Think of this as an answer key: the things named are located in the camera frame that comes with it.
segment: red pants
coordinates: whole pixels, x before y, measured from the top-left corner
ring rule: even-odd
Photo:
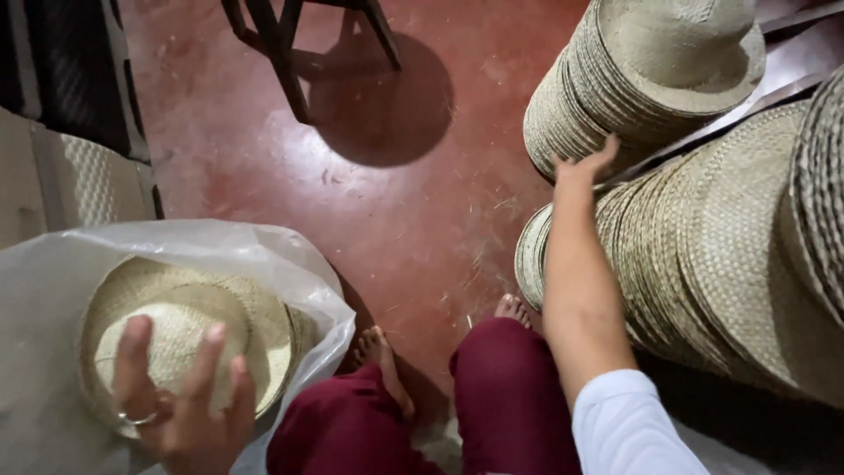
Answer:
[[[452,356],[463,474],[579,474],[571,417],[545,340],[490,318]],[[270,475],[441,474],[368,364],[302,391],[267,452]]]

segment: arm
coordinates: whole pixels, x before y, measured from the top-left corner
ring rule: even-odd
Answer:
[[[557,161],[554,210],[545,261],[543,327],[570,410],[600,374],[636,369],[621,295],[595,227],[592,185],[619,141],[579,163]]]

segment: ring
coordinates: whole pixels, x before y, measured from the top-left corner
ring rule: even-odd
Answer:
[[[155,418],[158,417],[158,413],[153,412],[152,414],[149,414],[146,418],[143,418],[143,419],[140,419],[140,420],[137,420],[137,421],[134,420],[134,419],[130,419],[129,416],[126,415],[125,412],[119,412],[117,414],[117,417],[120,418],[120,420],[122,420],[124,423],[127,423],[127,424],[131,425],[132,427],[137,427],[137,426],[152,423],[155,420]]]

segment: plastic bag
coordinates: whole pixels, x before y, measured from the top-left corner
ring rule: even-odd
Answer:
[[[265,473],[266,447],[284,410],[337,369],[354,311],[331,266],[298,232],[215,220],[78,229],[0,251],[0,473],[163,472],[92,415],[76,376],[79,319],[106,273],[129,254],[252,277],[317,322],[322,340],[302,360],[272,428],[257,434],[231,471]]]

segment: white shirt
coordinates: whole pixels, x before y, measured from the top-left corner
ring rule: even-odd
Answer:
[[[589,381],[571,419],[584,475],[709,475],[641,371],[619,369]]]

